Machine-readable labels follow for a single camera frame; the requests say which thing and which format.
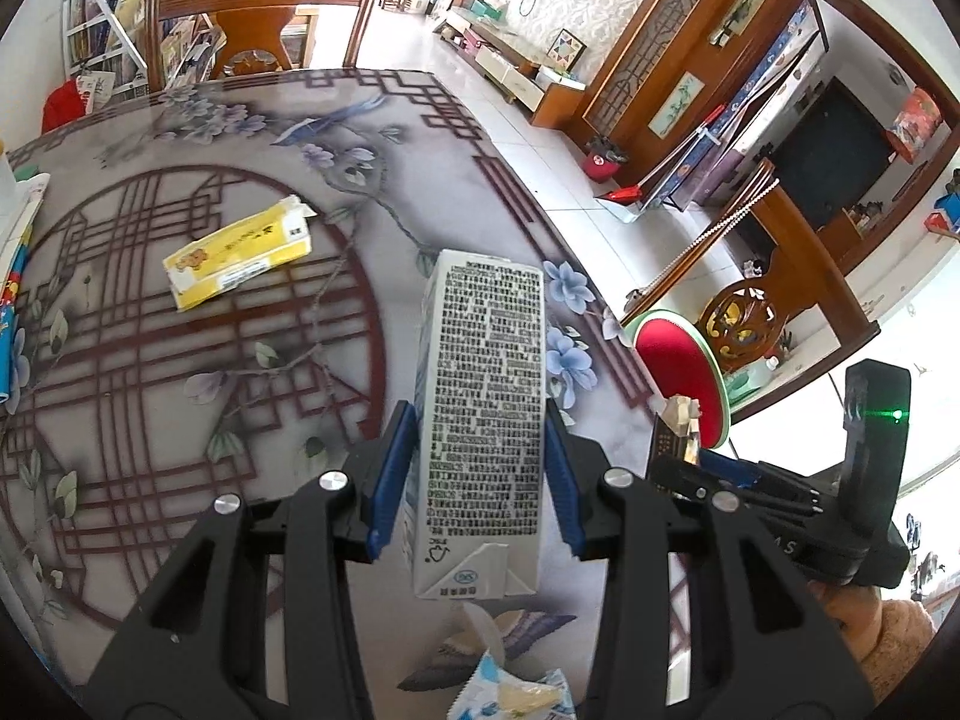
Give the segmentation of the right forearm brown sleeve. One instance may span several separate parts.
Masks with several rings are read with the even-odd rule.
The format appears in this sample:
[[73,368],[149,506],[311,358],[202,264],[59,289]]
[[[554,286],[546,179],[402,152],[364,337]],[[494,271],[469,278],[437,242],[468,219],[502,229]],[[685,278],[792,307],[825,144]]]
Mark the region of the right forearm brown sleeve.
[[907,674],[935,636],[932,617],[918,601],[885,600],[878,606],[875,644],[861,660],[876,704],[882,704]]

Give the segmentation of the right hand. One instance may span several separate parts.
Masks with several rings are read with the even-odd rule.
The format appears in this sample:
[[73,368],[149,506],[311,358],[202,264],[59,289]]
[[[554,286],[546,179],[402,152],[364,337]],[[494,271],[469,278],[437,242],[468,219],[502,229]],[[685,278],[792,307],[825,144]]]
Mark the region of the right hand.
[[835,621],[841,637],[857,661],[866,660],[882,632],[882,596],[874,587],[809,582],[807,589]]

